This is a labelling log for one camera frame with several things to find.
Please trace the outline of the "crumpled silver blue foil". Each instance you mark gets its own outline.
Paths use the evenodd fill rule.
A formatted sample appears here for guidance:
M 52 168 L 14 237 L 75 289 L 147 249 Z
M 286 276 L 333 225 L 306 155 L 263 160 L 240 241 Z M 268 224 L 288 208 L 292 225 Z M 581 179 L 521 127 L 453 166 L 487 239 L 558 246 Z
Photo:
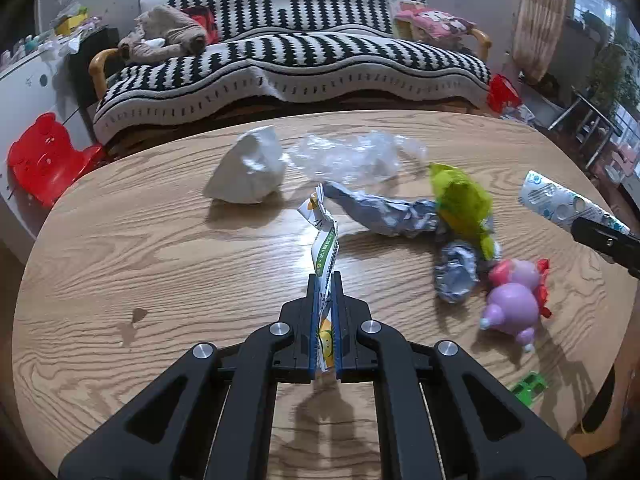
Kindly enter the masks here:
M 369 231 L 387 237 L 413 238 L 442 231 L 442 222 L 432 200 L 398 200 L 362 191 L 351 191 L 336 182 L 322 183 L 325 198 L 333 200 L 352 220 Z

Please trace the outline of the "metal frame rack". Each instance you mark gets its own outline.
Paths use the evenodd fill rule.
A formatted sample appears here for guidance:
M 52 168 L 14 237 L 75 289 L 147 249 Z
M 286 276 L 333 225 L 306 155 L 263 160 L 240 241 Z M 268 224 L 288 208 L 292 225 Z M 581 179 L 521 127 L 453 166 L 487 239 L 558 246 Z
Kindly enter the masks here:
M 564 108 L 557 118 L 554 118 L 548 127 L 549 131 L 559 129 L 563 122 L 570 117 L 574 112 L 582 110 L 585 115 L 582 119 L 578 120 L 577 127 L 575 128 L 574 139 L 579 144 L 579 153 L 584 154 L 589 142 L 594 139 L 594 136 L 598 134 L 600 140 L 597 142 L 591 155 L 586 158 L 584 170 L 587 174 L 593 170 L 594 165 L 600 159 L 604 153 L 604 149 L 613 139 L 613 136 L 622 134 L 622 129 L 612 122 L 608 116 L 600 111 L 600 108 L 595 106 L 585 96 L 585 93 L 577 90 L 575 87 L 570 87 L 572 92 L 572 102 L 567 108 Z

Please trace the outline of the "crumpled white paper ball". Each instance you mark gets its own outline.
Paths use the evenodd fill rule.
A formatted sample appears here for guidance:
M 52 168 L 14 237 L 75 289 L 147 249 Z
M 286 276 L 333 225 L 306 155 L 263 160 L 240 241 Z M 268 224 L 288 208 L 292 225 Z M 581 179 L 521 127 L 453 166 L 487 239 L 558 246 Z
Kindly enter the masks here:
M 245 131 L 224 154 L 203 194 L 230 204 L 260 204 L 276 192 L 285 175 L 283 150 L 270 126 Z

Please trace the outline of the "pink purple pig toy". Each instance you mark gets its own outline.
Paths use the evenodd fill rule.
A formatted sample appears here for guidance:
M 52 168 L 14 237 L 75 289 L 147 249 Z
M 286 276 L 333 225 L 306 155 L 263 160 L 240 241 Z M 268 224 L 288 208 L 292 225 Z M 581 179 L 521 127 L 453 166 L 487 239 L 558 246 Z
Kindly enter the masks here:
M 510 335 L 525 352 L 531 352 L 541 317 L 535 294 L 541 284 L 538 266 L 526 260 L 502 260 L 491 269 L 488 280 L 491 290 L 480 315 L 480 330 Z

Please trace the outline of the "brown plush toy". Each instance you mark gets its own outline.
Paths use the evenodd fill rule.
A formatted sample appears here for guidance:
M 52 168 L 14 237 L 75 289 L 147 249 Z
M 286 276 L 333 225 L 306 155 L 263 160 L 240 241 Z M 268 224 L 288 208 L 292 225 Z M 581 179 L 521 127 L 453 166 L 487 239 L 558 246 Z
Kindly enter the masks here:
M 153 6 L 136 17 L 134 29 L 118 44 L 124 61 L 163 63 L 170 58 L 199 55 L 207 47 L 205 28 L 173 6 Z

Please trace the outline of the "red plastic child chair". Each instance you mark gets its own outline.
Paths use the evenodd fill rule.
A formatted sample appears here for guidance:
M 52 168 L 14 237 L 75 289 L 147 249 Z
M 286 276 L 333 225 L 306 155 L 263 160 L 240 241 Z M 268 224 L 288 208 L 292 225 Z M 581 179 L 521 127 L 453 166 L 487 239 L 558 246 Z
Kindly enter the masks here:
M 52 112 L 40 115 L 8 153 L 8 166 L 17 183 L 44 208 L 52 208 L 72 184 L 105 161 L 99 143 L 76 150 Z

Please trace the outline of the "black white striped sofa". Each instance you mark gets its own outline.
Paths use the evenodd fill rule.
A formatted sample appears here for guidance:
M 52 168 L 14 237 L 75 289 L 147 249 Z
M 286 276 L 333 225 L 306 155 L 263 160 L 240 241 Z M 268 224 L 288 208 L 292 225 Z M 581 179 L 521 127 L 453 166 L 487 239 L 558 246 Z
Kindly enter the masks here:
M 98 82 L 101 143 L 139 126 L 197 122 L 238 101 L 333 100 L 360 91 L 404 101 L 486 102 L 490 70 L 475 55 L 399 35 L 402 4 L 426 0 L 140 0 L 213 14 L 218 39 L 198 55 L 134 63 Z

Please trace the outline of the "green potted plant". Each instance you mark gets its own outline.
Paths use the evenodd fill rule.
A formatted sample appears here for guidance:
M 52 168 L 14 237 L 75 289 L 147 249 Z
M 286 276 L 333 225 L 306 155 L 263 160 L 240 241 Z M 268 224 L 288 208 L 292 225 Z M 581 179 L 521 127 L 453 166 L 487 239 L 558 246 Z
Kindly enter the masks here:
M 588 86 L 590 101 L 612 122 L 620 105 L 631 115 L 639 105 L 639 43 L 627 24 L 616 26 L 613 36 L 593 60 Z

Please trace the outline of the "white blue blister pack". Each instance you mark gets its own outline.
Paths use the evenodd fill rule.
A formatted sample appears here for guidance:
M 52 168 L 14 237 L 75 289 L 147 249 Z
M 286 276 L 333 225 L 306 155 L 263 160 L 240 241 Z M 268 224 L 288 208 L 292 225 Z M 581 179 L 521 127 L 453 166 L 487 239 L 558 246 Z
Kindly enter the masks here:
M 630 227 L 614 214 L 534 170 L 526 174 L 518 202 L 567 232 L 577 218 L 584 217 L 617 232 L 631 233 Z

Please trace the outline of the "beige patterned curtain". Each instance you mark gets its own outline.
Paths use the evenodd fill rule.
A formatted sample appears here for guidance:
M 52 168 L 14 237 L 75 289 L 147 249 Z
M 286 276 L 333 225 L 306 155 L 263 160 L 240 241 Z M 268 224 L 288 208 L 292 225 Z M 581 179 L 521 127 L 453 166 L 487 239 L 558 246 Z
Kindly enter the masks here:
M 541 80 L 558 45 L 567 0 L 521 0 L 516 20 L 512 58 L 525 80 Z

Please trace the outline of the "red bag on floor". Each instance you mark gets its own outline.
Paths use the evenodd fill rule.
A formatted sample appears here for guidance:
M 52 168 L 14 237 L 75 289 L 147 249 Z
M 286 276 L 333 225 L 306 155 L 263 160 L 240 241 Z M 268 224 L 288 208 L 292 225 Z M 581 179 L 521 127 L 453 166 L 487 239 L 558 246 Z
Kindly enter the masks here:
M 521 106 L 522 99 L 508 78 L 495 74 L 489 81 L 487 105 L 493 112 L 502 114 L 508 108 L 515 110 Z

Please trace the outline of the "twisted yellow green wrapper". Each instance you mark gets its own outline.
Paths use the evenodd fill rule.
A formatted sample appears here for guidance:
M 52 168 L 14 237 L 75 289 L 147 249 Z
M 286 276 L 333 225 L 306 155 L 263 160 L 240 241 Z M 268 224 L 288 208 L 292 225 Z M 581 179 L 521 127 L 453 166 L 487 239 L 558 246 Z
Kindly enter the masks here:
M 317 184 L 314 192 L 299 207 L 298 212 L 313 226 L 317 235 L 311 245 L 311 262 L 316 277 L 318 321 L 314 334 L 318 342 L 317 362 L 322 372 L 334 367 L 333 323 L 331 314 L 331 278 L 338 248 L 337 223 L 324 203 L 323 186 Z

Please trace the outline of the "pink cartoon pillow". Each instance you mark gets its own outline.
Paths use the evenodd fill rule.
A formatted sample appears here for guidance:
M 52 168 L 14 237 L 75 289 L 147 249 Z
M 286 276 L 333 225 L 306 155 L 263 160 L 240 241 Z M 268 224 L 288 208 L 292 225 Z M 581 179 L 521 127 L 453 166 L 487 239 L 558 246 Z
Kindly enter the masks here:
M 473 22 L 413 0 L 388 0 L 394 35 L 453 49 L 475 27 Z

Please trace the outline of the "green toy car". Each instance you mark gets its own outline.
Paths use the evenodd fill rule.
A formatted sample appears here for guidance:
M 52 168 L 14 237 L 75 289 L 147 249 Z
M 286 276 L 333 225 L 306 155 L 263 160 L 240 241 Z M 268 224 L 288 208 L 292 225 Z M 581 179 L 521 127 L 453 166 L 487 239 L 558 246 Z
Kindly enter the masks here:
M 529 372 L 512 388 L 511 392 L 528 408 L 548 388 L 546 380 L 538 372 Z

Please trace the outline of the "yellow green snack bag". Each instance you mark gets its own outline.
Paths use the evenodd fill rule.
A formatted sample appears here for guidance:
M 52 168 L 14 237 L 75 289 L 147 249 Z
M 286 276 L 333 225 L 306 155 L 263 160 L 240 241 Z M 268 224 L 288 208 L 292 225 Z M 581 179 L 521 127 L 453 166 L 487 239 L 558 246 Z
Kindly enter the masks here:
M 485 260 L 494 260 L 499 251 L 489 225 L 489 194 L 457 167 L 431 162 L 428 171 L 439 217 L 457 237 L 474 245 Z

